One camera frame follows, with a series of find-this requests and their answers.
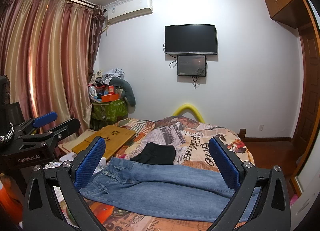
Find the small black wall screen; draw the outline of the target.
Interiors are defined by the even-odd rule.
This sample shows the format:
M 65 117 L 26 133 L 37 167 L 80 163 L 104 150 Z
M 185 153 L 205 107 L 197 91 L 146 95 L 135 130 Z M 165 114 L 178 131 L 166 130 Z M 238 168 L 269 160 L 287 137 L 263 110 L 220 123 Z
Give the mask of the small black wall screen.
M 206 77 L 207 58 L 205 55 L 178 55 L 178 76 Z

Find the black wall television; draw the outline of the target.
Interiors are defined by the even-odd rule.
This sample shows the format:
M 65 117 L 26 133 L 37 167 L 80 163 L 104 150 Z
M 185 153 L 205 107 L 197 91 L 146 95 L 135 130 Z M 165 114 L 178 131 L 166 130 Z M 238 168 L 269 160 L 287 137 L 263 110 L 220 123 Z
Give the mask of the black wall television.
M 216 55 L 217 33 L 215 24 L 180 24 L 165 26 L 166 54 Z

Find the white air conditioner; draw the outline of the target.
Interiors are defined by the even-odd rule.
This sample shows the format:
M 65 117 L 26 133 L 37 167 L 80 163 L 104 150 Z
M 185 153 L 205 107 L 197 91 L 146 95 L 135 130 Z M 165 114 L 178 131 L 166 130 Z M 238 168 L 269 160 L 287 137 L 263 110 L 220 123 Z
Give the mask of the white air conditioner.
M 152 12 L 152 0 L 132 0 L 109 8 L 106 22 L 114 24 Z

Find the black folded garment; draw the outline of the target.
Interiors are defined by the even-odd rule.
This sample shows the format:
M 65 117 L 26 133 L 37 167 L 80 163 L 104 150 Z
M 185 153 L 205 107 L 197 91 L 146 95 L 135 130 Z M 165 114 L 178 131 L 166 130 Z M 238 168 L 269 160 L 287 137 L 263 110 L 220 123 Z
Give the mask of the black folded garment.
M 149 142 L 141 153 L 130 160 L 147 165 L 173 165 L 175 157 L 176 149 L 174 146 L 158 145 Z

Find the newspaper print bed cover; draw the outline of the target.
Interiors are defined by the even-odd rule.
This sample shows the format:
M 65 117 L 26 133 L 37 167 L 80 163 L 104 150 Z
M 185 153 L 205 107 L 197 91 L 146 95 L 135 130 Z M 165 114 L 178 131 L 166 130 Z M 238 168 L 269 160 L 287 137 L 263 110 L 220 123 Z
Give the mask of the newspaper print bed cover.
M 209 141 L 218 137 L 243 161 L 253 161 L 252 154 L 238 134 L 220 126 L 200 123 L 186 117 L 167 117 L 156 122 L 129 119 L 118 126 L 135 129 L 138 136 L 132 146 L 115 158 L 130 160 L 142 152 L 147 143 L 172 145 L 176 149 L 173 165 L 220 172 L 209 152 Z M 166 219 L 137 214 L 86 199 L 106 230 L 206 230 L 213 222 Z

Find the pink slipper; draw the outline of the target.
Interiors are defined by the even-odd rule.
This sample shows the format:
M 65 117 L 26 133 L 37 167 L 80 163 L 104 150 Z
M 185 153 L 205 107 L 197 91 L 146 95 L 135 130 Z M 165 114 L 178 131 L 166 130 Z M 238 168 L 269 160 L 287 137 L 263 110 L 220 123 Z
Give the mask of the pink slipper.
M 295 194 L 295 195 L 290 199 L 290 206 L 292 206 L 297 200 L 298 200 L 298 195 Z

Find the pink striped curtain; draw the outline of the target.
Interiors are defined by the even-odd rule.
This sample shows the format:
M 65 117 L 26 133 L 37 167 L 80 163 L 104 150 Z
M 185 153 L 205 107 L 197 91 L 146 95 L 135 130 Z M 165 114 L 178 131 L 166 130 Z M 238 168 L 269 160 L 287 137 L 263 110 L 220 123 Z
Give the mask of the pink striped curtain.
M 93 75 L 103 8 L 69 0 L 4 0 L 1 3 L 1 74 L 11 83 L 11 102 L 25 119 L 51 111 L 55 124 L 78 119 L 89 128 L 88 83 Z

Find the grey plush pillow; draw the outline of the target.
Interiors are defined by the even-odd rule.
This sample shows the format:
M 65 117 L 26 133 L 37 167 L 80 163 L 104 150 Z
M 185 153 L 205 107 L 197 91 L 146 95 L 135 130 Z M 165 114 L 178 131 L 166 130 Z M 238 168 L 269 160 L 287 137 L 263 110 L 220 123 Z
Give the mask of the grey plush pillow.
M 136 99 L 132 87 L 127 81 L 114 77 L 111 78 L 110 85 L 113 85 L 116 89 L 122 90 L 121 98 L 124 98 L 128 105 L 130 105 L 131 107 L 136 106 Z

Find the wooden wardrobe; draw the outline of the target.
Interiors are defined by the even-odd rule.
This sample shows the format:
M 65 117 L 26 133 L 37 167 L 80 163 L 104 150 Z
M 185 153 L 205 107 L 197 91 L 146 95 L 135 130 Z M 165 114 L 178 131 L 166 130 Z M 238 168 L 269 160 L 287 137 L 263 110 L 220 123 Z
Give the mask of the wooden wardrobe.
M 297 34 L 299 96 L 292 144 L 297 150 L 296 177 L 306 164 L 319 128 L 319 26 L 308 0 L 264 0 L 270 18 Z

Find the yellow foam tube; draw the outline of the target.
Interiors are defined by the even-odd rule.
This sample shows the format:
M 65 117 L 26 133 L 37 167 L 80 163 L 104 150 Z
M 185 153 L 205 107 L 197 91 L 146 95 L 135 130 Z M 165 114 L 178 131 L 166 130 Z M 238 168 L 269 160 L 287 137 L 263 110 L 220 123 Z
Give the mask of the yellow foam tube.
M 193 106 L 192 104 L 189 103 L 185 103 L 181 106 L 179 106 L 174 112 L 173 112 L 173 116 L 178 116 L 178 115 L 182 115 L 185 112 L 191 113 L 195 119 L 201 123 L 205 123 L 204 118 L 202 117 L 202 115 L 200 114 L 199 110 Z

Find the orange box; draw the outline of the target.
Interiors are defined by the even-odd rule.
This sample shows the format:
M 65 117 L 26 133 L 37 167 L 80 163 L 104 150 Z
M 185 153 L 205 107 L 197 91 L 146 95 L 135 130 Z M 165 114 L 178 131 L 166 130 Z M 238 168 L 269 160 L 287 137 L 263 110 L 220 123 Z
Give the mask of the orange box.
M 101 97 L 101 102 L 105 103 L 105 102 L 113 102 L 115 100 L 120 99 L 119 94 L 114 93 L 114 94 L 107 94 Z

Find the wooden lap desk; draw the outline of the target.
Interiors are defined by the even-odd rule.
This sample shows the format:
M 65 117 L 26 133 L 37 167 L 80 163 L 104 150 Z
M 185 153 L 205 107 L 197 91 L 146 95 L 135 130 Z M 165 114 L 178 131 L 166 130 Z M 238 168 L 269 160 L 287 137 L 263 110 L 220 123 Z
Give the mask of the wooden lap desk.
M 131 141 L 135 134 L 136 132 L 133 130 L 109 125 L 86 137 L 84 141 L 73 147 L 72 151 L 78 154 L 80 151 L 85 150 L 96 136 L 99 136 L 104 139 L 105 143 L 103 157 L 109 160 L 123 145 Z

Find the blue denim jeans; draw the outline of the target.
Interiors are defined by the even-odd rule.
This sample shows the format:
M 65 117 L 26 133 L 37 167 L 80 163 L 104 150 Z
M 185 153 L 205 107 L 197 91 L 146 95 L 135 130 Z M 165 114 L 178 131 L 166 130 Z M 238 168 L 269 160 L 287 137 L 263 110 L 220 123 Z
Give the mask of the blue denim jeans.
M 235 191 L 219 172 L 112 158 L 80 194 L 141 215 L 214 222 Z

